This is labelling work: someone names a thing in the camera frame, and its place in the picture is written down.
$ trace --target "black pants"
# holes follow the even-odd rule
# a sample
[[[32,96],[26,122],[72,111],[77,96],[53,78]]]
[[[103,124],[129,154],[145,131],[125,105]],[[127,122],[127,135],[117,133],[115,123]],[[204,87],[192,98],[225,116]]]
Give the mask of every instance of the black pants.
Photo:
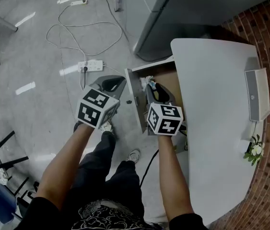
[[[136,216],[143,217],[140,181],[134,162],[122,161],[111,179],[105,181],[115,145],[114,135],[106,131],[94,151],[84,157],[67,197],[67,204],[71,204],[67,208],[81,208],[95,200],[111,199],[129,208]]]

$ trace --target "electrical cord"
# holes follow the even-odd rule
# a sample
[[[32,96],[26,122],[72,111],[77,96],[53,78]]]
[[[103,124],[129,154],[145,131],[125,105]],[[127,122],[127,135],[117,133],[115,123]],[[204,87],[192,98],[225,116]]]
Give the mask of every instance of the electrical cord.
[[[144,175],[143,175],[143,178],[142,178],[142,180],[141,180],[140,188],[141,188],[141,186],[142,186],[142,183],[143,183],[143,180],[144,180],[146,174],[147,174],[148,171],[149,171],[150,165],[151,165],[151,163],[153,162],[153,159],[154,159],[154,158],[156,157],[156,155],[158,154],[158,152],[159,152],[159,150],[157,150],[156,153],[154,153],[154,155],[153,155],[151,161],[149,162],[149,165],[148,165],[148,167],[146,168],[145,173],[144,173]]]
[[[104,66],[104,67],[108,67],[108,68],[110,68],[110,69],[116,71],[118,74],[120,74],[120,75],[122,75],[123,77],[126,78],[126,76],[125,76],[124,74],[122,74],[121,72],[119,72],[118,70],[116,70],[116,69],[114,69],[114,68],[112,68],[112,67],[106,66],[106,65],[103,65],[103,66]]]
[[[83,88],[85,88],[86,87],[86,71],[88,70],[88,68],[87,67],[84,67],[83,68],[83,74],[84,74],[84,80],[83,80]]]
[[[60,13],[60,15],[58,16],[58,22],[59,22],[59,23],[58,23],[58,24],[52,25],[52,26],[49,28],[49,30],[47,31],[46,40],[47,40],[51,45],[53,45],[53,46],[55,46],[55,47],[57,47],[57,48],[76,49],[76,50],[80,51],[80,52],[83,54],[84,61],[87,61],[87,57],[86,57],[86,56],[97,56],[97,55],[100,55],[100,54],[104,53],[104,52],[105,52],[106,50],[108,50],[109,48],[111,48],[114,44],[116,44],[116,43],[121,39],[123,33],[124,33],[126,39],[128,40],[128,38],[127,38],[127,36],[126,36],[126,34],[125,34],[123,28],[121,27],[120,23],[119,23],[119,22],[116,20],[116,18],[114,17],[114,15],[113,15],[113,13],[112,13],[112,11],[111,11],[111,9],[110,9],[110,5],[109,5],[108,0],[105,0],[105,1],[106,1],[107,5],[108,5],[108,9],[109,9],[110,14],[112,15],[112,17],[114,18],[114,20],[116,21],[116,23],[109,22],[109,21],[101,21],[101,22],[94,22],[94,23],[83,24],[83,25],[67,25],[67,24],[63,24],[63,23],[60,21],[60,17],[61,17],[61,15],[66,11],[66,9],[67,9],[68,7],[71,7],[71,5],[68,5],[68,6]],[[85,53],[85,52],[81,49],[81,47],[79,46],[78,41],[76,40],[75,36],[71,33],[71,31],[68,29],[68,27],[83,27],[83,26],[95,25],[95,24],[100,24],[100,23],[113,24],[113,25],[117,26],[117,27],[120,29],[120,36],[119,36],[119,38],[118,38],[115,42],[113,42],[109,47],[105,48],[104,50],[102,50],[102,51],[100,51],[100,52],[98,52],[98,53],[95,53],[95,54],[88,54],[88,53]],[[51,30],[53,27],[55,27],[55,26],[62,26],[63,28],[65,28],[65,29],[69,32],[69,34],[72,36],[72,38],[73,38],[73,40],[75,41],[77,47],[58,46],[58,45],[54,44],[53,42],[49,41],[49,39],[48,39],[48,34],[49,34],[50,30]],[[116,69],[114,69],[114,68],[112,68],[112,67],[106,66],[106,65],[104,65],[104,66],[105,66],[105,67],[108,67],[108,68],[110,68],[110,69],[112,69],[112,70],[114,70],[114,71],[116,71],[116,72],[118,72],[119,74],[121,74],[122,76],[125,77],[125,75],[122,74],[121,72],[119,72],[118,70],[116,70]],[[81,74],[80,74],[80,86],[81,86],[81,89],[83,90],[83,87],[82,87],[82,76],[81,76]]]

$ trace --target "black cable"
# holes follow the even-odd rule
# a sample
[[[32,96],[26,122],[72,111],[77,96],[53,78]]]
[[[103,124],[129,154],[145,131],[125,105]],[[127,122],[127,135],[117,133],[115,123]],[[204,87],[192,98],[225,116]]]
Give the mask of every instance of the black cable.
[[[150,165],[151,165],[151,163],[153,162],[153,159],[154,159],[154,158],[156,157],[156,155],[158,154],[158,152],[159,152],[159,150],[157,150],[156,153],[154,153],[154,155],[153,155],[153,157],[152,157],[152,159],[151,159],[151,161],[150,161],[148,167],[146,168],[145,173],[144,173],[144,176],[143,176],[143,178],[142,178],[142,180],[141,180],[141,183],[140,183],[140,188],[141,188],[141,186],[142,186],[142,183],[143,183],[143,180],[144,180],[146,174],[147,174],[148,171],[149,171]]]
[[[84,78],[83,78],[83,88],[86,87],[86,71],[88,70],[87,67],[83,68],[83,74],[84,74]]]

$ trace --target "white speaker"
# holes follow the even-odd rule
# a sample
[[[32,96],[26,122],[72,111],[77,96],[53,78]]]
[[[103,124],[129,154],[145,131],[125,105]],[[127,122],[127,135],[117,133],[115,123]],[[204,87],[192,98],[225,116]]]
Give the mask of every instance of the white speaker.
[[[270,114],[266,69],[245,71],[249,98],[250,120],[262,121]]]

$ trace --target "power strip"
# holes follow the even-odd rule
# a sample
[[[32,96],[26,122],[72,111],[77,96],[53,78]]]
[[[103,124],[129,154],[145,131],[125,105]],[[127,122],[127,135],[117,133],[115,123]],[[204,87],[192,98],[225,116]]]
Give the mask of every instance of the power strip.
[[[78,66],[77,70],[79,72],[84,72],[83,71],[84,67],[88,68],[87,72],[89,72],[89,71],[102,71],[103,70],[103,61],[102,60],[95,60],[95,59],[88,60],[88,61],[81,61],[81,62],[78,62],[77,66]]]

